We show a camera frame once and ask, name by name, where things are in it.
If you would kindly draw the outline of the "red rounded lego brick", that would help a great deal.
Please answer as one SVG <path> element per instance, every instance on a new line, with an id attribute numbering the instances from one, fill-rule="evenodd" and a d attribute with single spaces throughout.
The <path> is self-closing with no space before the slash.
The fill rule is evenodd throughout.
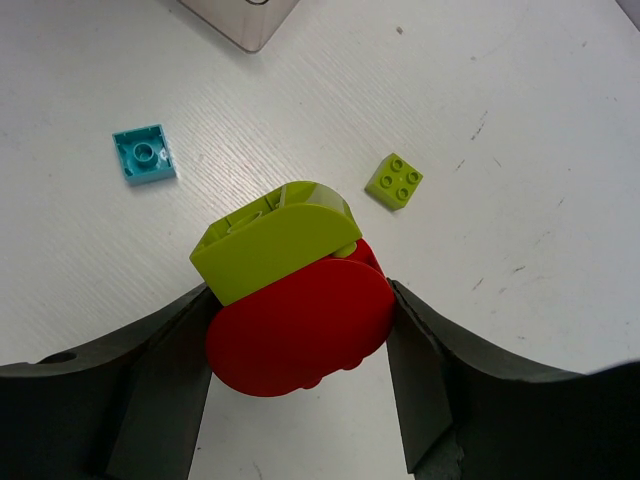
<path id="1" fill-rule="evenodd" d="M 368 243 L 327 256 L 222 308 L 205 351 L 227 386 L 256 397 L 310 389 L 388 338 L 395 296 Z"/>

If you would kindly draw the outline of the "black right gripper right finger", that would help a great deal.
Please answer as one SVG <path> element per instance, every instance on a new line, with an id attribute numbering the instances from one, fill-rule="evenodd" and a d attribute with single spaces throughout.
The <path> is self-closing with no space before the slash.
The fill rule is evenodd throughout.
<path id="1" fill-rule="evenodd" d="M 399 282 L 387 341 L 408 472 L 417 479 L 635 479 L 639 365 L 589 374 L 511 353 Z"/>

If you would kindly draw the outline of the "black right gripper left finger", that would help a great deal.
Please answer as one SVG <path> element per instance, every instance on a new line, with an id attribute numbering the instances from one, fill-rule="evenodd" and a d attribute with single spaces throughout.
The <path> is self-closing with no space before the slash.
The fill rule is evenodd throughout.
<path id="1" fill-rule="evenodd" d="M 188 478 L 220 308 L 200 285 L 96 340 L 2 366 L 2 478 Z"/>

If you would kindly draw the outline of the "green rounded lego brick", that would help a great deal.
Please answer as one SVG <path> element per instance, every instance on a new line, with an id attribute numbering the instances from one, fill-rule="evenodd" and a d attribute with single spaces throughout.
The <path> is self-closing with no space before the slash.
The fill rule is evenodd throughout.
<path id="1" fill-rule="evenodd" d="M 190 261 L 222 305 L 230 305 L 362 237 L 331 188 L 294 181 L 212 223 Z"/>

